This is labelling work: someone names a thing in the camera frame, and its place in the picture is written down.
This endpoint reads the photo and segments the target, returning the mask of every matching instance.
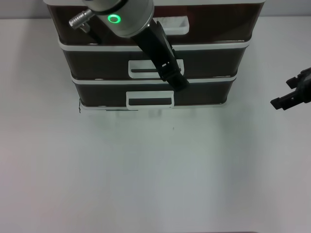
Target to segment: green led ring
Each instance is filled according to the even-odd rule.
[[[121,22],[121,17],[118,15],[109,15],[108,16],[108,20],[110,23],[120,23]]]

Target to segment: white drawer handle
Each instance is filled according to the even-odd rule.
[[[180,68],[180,73],[184,75],[184,60],[177,59],[178,66]],[[142,70],[152,70],[151,72],[139,72]],[[160,78],[158,72],[156,71],[155,65],[151,60],[131,60],[128,61],[128,75],[132,79],[156,79]]]
[[[156,17],[154,20],[161,23],[166,35],[185,35],[189,32],[187,16]]]
[[[171,104],[166,105],[130,105],[131,99],[171,99]],[[129,91],[126,92],[126,107],[128,110],[142,109],[167,109],[174,107],[173,91]]]

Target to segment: white table surface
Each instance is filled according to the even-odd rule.
[[[311,232],[311,17],[260,18],[227,106],[79,114],[45,20],[0,20],[3,233]]]

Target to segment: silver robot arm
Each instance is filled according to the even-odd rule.
[[[159,22],[153,20],[153,0],[82,0],[89,10],[69,23],[86,33],[89,26],[83,18],[96,15],[117,36],[133,39],[154,63],[160,78],[175,91],[187,87],[189,82],[180,73],[175,51],[168,42]]]

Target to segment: drawer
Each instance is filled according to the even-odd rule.
[[[186,89],[174,92],[161,80],[105,81],[72,77],[83,106],[128,110],[223,104],[235,79],[236,76],[192,79]]]
[[[173,45],[247,41],[251,38],[265,0],[154,0],[154,17],[160,18]],[[64,44],[86,45],[95,41],[68,21],[87,9],[80,0],[45,0]],[[133,45],[115,36],[97,17],[89,25],[105,45]]]
[[[234,76],[248,42],[175,45],[183,75],[188,79]],[[154,66],[138,46],[68,46],[60,43],[76,79],[158,79]]]

